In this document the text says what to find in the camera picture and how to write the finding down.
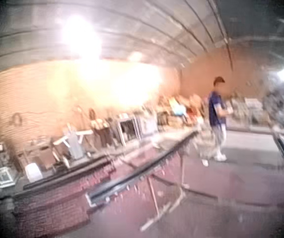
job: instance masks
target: orange wall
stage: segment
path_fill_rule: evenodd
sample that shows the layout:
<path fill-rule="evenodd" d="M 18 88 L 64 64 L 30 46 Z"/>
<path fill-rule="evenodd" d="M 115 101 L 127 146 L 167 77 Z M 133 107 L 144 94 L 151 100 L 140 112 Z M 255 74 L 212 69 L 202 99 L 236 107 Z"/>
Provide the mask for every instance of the orange wall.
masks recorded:
<path fill-rule="evenodd" d="M 213 80 L 222 76 L 229 88 L 245 97 L 261 97 L 267 75 L 263 68 L 269 65 L 268 56 L 244 47 L 231 47 L 233 71 L 226 48 L 215 49 L 182 69 L 181 94 L 194 93 L 206 97 L 213 88 Z"/>
<path fill-rule="evenodd" d="M 62 60 L 11 68 L 0 73 L 0 140 L 21 149 L 37 136 L 61 135 L 68 122 L 81 127 L 77 105 L 106 117 L 159 94 L 176 94 L 179 87 L 175 69 L 139 63 Z M 20 113 L 22 126 L 10 123 L 14 113 Z"/>

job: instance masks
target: concrete floor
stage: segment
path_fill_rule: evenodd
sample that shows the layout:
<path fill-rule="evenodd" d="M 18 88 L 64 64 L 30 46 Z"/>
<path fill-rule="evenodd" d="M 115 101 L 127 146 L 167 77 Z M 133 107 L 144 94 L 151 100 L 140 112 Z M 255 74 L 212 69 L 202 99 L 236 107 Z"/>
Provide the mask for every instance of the concrete floor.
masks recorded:
<path fill-rule="evenodd" d="M 185 158 L 185 197 L 174 210 L 181 190 L 161 179 L 180 182 L 179 156 L 157 171 L 152 181 L 158 206 L 172 211 L 145 231 L 140 229 L 156 212 L 144 180 L 91 214 L 88 225 L 60 238 L 284 237 L 284 160 L 272 137 L 230 132 L 224 152 L 226 162 L 209 161 L 205 167 L 191 147 Z M 143 164 L 156 154 L 155 148 L 144 148 L 130 162 Z M 121 170 L 132 168 L 119 164 L 118 175 Z"/>

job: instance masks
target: white pants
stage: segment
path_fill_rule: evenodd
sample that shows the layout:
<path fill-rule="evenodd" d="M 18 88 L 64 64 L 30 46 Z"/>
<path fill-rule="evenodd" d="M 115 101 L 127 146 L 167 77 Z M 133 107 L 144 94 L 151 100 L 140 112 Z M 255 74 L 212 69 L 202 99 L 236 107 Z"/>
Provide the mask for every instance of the white pants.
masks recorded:
<path fill-rule="evenodd" d="M 217 125 L 212 127 L 213 134 L 215 135 L 215 149 L 213 157 L 220 157 L 222 155 L 221 148 L 226 142 L 226 125 Z"/>

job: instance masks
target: man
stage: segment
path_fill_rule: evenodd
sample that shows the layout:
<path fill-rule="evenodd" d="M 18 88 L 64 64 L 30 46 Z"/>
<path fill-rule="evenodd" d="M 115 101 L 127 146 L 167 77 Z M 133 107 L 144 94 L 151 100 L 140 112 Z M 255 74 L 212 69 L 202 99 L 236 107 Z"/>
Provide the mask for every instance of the man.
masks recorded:
<path fill-rule="evenodd" d="M 232 108 L 226 109 L 221 99 L 225 93 L 225 80 L 222 77 L 215 78 L 213 91 L 209 97 L 209 119 L 215 135 L 215 150 L 213 158 L 217 161 L 225 161 L 226 156 L 221 153 L 221 147 L 226 141 L 226 117 L 233 113 Z"/>

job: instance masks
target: blue shirt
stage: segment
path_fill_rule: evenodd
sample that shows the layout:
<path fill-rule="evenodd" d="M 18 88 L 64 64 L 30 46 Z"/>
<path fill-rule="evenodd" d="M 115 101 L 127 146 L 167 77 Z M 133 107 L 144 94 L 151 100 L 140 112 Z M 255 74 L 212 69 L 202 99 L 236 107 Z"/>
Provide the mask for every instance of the blue shirt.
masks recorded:
<path fill-rule="evenodd" d="M 221 96 L 218 93 L 212 91 L 212 93 L 210 94 L 209 105 L 208 105 L 211 126 L 226 124 L 226 118 L 225 117 L 221 118 L 217 115 L 215 106 L 218 104 L 220 104 L 222 109 L 225 109 L 225 104 L 223 103 Z"/>

